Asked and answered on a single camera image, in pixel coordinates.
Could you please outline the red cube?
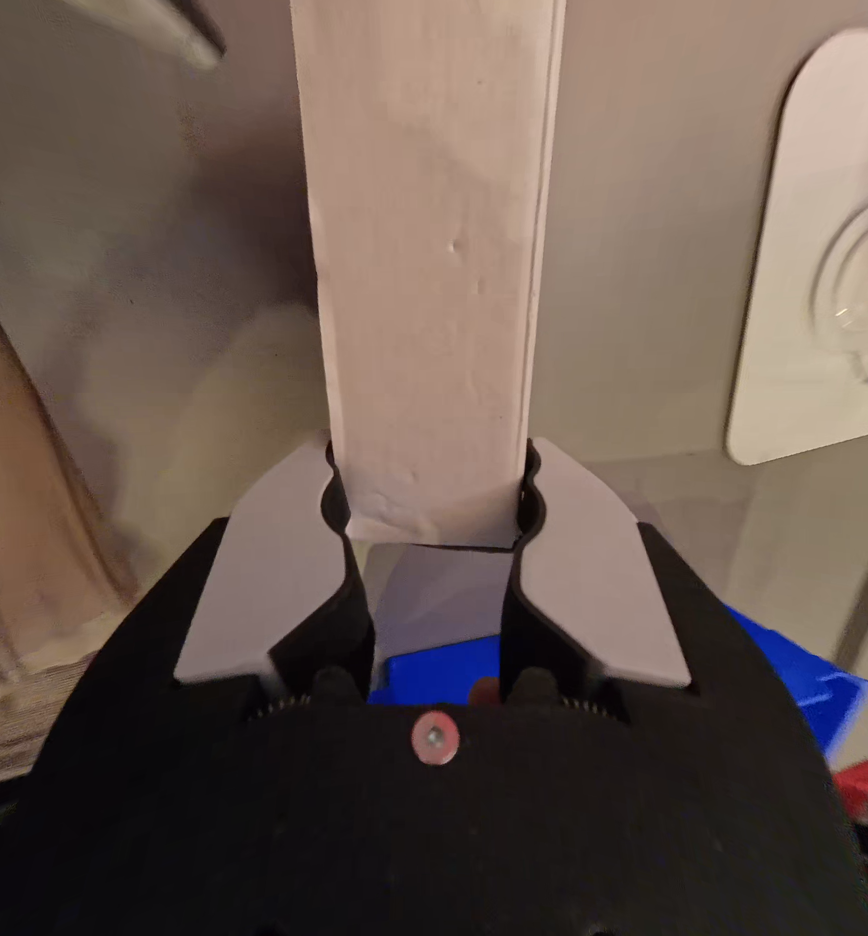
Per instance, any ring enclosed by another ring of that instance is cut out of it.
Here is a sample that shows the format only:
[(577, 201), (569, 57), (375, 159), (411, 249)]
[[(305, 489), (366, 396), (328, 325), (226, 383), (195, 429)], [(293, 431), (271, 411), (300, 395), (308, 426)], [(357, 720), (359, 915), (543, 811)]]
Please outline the red cube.
[(868, 760), (834, 773), (833, 782), (851, 821), (863, 821), (868, 814)]

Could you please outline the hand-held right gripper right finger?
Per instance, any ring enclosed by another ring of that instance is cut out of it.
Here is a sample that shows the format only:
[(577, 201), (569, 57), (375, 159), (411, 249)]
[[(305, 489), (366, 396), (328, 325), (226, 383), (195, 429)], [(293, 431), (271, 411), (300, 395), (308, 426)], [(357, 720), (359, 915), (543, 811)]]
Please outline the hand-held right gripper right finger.
[(501, 610), (501, 689), (531, 669), (558, 689), (691, 685), (635, 514), (545, 438), (529, 442), (518, 524)]

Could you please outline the white instruction sign stand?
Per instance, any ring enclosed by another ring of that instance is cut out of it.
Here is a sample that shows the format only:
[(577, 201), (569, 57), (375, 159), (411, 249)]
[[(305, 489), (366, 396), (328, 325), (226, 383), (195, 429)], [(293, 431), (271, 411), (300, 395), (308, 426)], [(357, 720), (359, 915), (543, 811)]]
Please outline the white instruction sign stand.
[(801, 66), (773, 151), (726, 425), (742, 465), (868, 435), (868, 28)]

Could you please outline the blue plastic bin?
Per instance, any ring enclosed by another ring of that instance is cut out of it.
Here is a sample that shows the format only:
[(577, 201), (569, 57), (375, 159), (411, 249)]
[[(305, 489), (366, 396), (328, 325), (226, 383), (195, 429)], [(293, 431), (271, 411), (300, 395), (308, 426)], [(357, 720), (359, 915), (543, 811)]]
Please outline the blue plastic bin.
[[(868, 703), (868, 680), (810, 653), (728, 606), (801, 710), (827, 762), (836, 757)], [(481, 679), (497, 678), (499, 638), (489, 636), (389, 657), (370, 703), (464, 705)]]

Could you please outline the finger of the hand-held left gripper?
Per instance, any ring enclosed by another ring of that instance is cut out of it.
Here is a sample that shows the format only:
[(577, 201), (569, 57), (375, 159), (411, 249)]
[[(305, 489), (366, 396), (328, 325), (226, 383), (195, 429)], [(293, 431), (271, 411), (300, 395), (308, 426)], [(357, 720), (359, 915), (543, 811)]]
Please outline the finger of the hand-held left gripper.
[(68, 1), (67, 4), (201, 70), (216, 67), (226, 51), (221, 31), (199, 1)]

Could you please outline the white cardboard mailer box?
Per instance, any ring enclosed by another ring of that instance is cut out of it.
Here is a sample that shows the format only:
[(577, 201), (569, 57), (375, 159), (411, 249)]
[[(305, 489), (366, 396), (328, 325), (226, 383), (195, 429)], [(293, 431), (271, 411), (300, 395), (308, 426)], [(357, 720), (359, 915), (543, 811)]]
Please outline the white cardboard mailer box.
[(290, 9), (348, 533), (510, 547), (566, 3)]

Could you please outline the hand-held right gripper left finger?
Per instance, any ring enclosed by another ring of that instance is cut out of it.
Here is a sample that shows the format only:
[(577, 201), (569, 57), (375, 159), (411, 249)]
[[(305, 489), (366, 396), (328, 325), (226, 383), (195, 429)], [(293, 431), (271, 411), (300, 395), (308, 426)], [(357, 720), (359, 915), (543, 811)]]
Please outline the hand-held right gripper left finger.
[(264, 689), (311, 689), (336, 666), (370, 689), (376, 638), (349, 519), (328, 437), (268, 470), (226, 523), (175, 679), (251, 675)]

